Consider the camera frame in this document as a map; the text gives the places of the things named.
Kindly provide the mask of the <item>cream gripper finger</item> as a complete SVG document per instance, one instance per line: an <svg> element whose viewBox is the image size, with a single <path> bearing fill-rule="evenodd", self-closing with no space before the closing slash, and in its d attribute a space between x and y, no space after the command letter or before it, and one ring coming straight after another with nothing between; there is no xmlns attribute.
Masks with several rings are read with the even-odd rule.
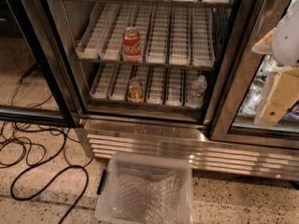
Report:
<svg viewBox="0 0 299 224"><path fill-rule="evenodd" d="M251 51L257 54L271 54L272 53L272 41L276 29L273 28L262 39L253 45Z"/></svg>
<svg viewBox="0 0 299 224"><path fill-rule="evenodd" d="M299 100L299 68L285 68L274 76L260 118L278 123Z"/></svg>

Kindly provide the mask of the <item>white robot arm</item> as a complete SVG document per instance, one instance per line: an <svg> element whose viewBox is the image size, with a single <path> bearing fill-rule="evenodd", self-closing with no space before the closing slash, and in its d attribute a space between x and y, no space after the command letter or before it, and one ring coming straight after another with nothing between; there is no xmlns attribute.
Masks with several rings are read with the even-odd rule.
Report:
<svg viewBox="0 0 299 224"><path fill-rule="evenodd" d="M299 100L299 1L251 51L271 55L283 65L281 71L265 80L263 98L254 118L255 126L270 128Z"/></svg>

